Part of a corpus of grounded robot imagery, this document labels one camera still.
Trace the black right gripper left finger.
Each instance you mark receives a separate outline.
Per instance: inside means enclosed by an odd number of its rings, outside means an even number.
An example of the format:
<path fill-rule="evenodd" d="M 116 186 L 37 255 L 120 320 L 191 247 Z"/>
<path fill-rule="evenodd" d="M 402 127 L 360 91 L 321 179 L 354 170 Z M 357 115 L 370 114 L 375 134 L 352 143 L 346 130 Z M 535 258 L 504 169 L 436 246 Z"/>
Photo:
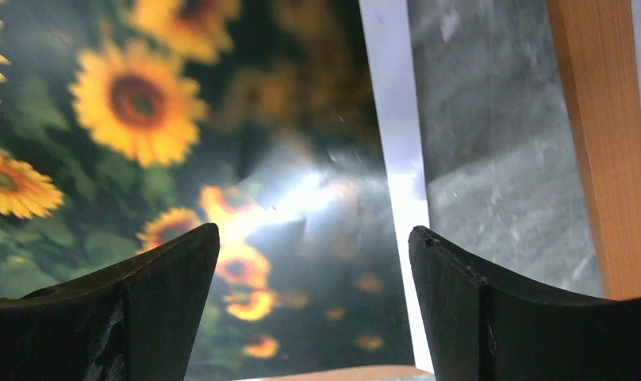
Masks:
<path fill-rule="evenodd" d="M 0 298 L 0 380 L 182 380 L 220 250 L 206 223 L 22 298 Z"/>

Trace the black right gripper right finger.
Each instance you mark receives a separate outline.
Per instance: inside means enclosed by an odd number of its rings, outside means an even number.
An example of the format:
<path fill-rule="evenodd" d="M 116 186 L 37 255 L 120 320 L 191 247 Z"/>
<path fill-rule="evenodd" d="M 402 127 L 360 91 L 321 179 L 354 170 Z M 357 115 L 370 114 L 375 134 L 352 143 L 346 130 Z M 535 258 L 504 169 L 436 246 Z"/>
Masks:
<path fill-rule="evenodd" d="M 438 380 L 641 380 L 641 297 L 549 286 L 423 226 L 409 258 Z"/>

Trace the white mat backing board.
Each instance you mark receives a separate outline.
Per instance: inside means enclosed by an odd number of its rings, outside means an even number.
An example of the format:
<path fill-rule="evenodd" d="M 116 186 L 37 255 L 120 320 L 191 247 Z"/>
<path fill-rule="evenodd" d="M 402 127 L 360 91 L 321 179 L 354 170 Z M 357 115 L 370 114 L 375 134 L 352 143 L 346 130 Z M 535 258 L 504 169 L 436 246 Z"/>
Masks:
<path fill-rule="evenodd" d="M 263 381 L 360 381 L 360 380 L 435 380 L 428 371 L 410 365 L 373 365 L 315 371 L 295 375 L 252 378 Z"/>

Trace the sunflower photo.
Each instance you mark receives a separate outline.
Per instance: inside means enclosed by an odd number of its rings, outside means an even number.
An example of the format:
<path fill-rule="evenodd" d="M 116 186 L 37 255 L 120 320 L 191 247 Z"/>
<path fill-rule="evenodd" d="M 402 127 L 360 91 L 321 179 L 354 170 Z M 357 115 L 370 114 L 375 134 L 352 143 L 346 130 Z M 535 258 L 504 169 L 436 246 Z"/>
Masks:
<path fill-rule="evenodd" d="M 185 370 L 416 363 L 357 1 L 0 1 L 0 299 L 205 223 Z"/>

